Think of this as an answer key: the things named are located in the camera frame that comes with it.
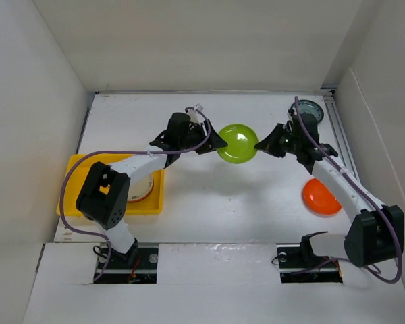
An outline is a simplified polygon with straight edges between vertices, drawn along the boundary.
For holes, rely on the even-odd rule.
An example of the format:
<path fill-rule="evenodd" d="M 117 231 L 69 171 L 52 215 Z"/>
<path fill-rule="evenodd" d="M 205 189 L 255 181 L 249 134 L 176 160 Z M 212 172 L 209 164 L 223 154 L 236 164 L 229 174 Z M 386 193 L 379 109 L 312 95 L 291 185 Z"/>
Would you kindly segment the green plate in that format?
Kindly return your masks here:
<path fill-rule="evenodd" d="M 227 143 L 224 148 L 218 148 L 217 154 L 226 162 L 243 164 L 253 159 L 259 142 L 255 131 L 244 124 L 230 124 L 219 131 L 219 136 Z"/>

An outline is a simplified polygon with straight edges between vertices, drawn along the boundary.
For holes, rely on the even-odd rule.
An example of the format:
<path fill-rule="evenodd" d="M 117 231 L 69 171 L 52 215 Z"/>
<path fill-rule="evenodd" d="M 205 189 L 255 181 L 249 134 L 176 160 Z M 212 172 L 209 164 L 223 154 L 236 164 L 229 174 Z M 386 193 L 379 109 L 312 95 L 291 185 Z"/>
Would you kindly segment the blue white porcelain plate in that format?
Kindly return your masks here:
<path fill-rule="evenodd" d="M 298 102 L 293 102 L 288 109 L 288 121 L 293 122 L 293 116 L 296 115 L 296 107 L 299 109 L 301 120 L 304 125 L 307 124 L 319 124 L 325 117 L 322 107 L 307 99 L 298 99 Z"/>

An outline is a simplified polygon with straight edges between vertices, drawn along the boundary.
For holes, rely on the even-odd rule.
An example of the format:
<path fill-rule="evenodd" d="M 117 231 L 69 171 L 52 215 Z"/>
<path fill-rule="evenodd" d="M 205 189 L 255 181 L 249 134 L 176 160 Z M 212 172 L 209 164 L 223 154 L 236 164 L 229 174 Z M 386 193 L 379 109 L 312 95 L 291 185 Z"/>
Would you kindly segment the orange plate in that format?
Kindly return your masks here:
<path fill-rule="evenodd" d="M 321 215 L 333 215 L 342 209 L 334 195 L 316 178 L 304 185 L 302 199 L 310 210 Z"/>

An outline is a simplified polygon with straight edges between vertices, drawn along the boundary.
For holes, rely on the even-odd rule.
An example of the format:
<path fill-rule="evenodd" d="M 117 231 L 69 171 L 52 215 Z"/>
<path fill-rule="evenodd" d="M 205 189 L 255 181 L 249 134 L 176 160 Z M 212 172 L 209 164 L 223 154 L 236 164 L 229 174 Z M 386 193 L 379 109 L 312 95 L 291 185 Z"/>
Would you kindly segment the cream floral plate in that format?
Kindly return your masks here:
<path fill-rule="evenodd" d="M 154 188 L 154 178 L 148 174 L 138 181 L 131 180 L 128 190 L 127 202 L 137 203 L 144 200 Z"/>

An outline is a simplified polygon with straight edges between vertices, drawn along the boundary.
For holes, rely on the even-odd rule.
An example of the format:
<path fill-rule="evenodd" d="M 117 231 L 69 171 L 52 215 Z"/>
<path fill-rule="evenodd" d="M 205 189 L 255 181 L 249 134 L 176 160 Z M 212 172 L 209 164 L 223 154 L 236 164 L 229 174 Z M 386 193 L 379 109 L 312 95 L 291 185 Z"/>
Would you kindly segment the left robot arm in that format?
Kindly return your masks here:
<path fill-rule="evenodd" d="M 95 222 L 109 243 L 108 254 L 121 267 L 131 267 L 138 257 L 138 241 L 123 220 L 131 185 L 172 165 L 187 152 L 205 154 L 228 147 L 208 119 L 199 122 L 199 109 L 173 113 L 167 128 L 148 149 L 131 153 L 111 165 L 95 162 L 76 199 L 76 209 Z"/>

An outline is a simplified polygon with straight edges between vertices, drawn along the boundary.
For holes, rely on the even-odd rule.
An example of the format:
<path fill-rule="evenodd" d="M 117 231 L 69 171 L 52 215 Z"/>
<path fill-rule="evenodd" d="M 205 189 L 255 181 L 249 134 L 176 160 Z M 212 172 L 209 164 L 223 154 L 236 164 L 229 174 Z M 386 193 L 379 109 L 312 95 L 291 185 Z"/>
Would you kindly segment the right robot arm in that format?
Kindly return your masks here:
<path fill-rule="evenodd" d="M 319 141 L 317 121 L 312 115 L 293 114 L 287 123 L 277 124 L 255 149 L 279 158 L 287 154 L 295 156 L 335 196 L 351 220 L 343 246 L 346 257 L 355 266 L 389 259 L 402 262 L 403 211 L 372 195 L 346 169 L 338 152 Z"/>

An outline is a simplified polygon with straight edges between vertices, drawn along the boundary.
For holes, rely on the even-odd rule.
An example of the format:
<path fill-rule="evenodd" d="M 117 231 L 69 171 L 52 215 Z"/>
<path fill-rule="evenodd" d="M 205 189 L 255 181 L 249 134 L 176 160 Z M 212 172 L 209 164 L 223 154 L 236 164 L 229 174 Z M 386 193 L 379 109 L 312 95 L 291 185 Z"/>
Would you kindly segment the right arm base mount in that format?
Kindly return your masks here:
<path fill-rule="evenodd" d="M 343 282 L 340 266 L 329 256 L 316 256 L 300 244 L 278 244 L 272 264 L 278 266 L 282 284 Z"/>

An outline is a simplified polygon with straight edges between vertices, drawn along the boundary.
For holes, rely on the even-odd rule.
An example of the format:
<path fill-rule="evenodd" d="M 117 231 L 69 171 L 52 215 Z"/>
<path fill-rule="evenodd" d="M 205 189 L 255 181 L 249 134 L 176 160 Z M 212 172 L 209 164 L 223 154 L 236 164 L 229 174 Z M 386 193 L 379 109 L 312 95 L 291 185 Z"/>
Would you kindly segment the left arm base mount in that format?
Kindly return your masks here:
<path fill-rule="evenodd" d="M 95 245 L 93 252 L 97 256 L 94 268 L 95 284 L 155 284 L 157 282 L 157 265 L 159 260 L 158 244 L 143 244 L 138 247 L 138 254 L 128 265 L 113 251 L 106 269 L 101 274 L 107 260 L 108 247 Z"/>

